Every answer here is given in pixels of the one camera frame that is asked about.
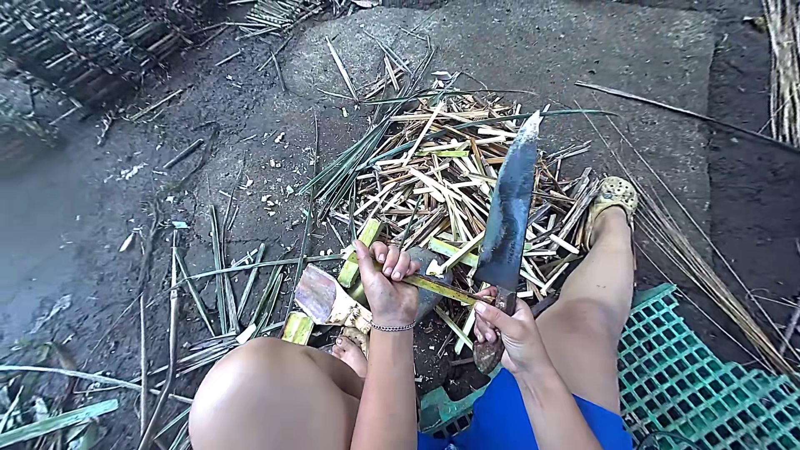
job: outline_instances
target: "knife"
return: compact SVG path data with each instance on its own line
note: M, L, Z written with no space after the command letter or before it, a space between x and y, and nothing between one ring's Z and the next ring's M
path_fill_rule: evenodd
M517 307L519 267L534 190L536 139L541 122L539 111L530 116L519 129L500 167L474 277L497 287L494 306L508 315L513 315ZM500 336L494 342L475 342L473 353L478 370L485 374L492 372L503 351L505 346Z

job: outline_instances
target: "right hand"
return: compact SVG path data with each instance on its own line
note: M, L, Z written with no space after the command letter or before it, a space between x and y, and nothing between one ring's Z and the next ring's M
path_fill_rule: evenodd
M552 366L536 320L528 305L517 300L517 311L508 316L505 312L483 302L475 304L475 337L478 342L494 342L498 338L506 345L502 365L514 375L532 372L537 367Z

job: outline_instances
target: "green plastic grid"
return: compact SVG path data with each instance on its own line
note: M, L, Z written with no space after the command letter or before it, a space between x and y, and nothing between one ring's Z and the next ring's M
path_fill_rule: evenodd
M800 448L800 393L789 378L720 361L673 311L674 290L638 293L620 340L622 417L634 440L663 430L710 450Z

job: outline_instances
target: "bracelet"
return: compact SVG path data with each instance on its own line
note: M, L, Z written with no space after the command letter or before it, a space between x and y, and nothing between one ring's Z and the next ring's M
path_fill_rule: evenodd
M378 330L378 331L389 331L389 332L391 332L391 331L405 331L405 330L410 330L411 328L413 328L416 325L417 325L417 321L415 320L415 321L409 323L408 325L402 325L401 327L384 327L382 325L377 325L375 322L370 320L370 326L372 328Z

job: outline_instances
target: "leg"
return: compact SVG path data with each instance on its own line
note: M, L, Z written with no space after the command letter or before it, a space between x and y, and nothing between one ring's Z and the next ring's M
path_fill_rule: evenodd
M536 320L558 374L576 395L619 413L617 345L630 312L634 255L620 207L596 218L589 255Z
M350 447L363 380L337 357L273 338L233 350L208 372L194 397L189 434L197 450Z

